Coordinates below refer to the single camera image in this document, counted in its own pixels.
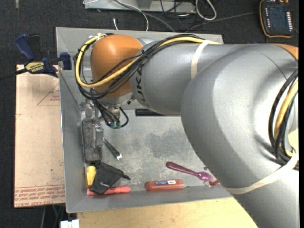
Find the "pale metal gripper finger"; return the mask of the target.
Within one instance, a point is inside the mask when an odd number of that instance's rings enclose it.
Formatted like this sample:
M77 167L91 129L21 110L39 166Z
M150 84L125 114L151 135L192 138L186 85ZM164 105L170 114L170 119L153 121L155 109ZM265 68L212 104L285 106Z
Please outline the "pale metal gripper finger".
M102 128L96 129L96 143L98 145L104 144L117 160L121 160L121 153L104 138L104 130Z

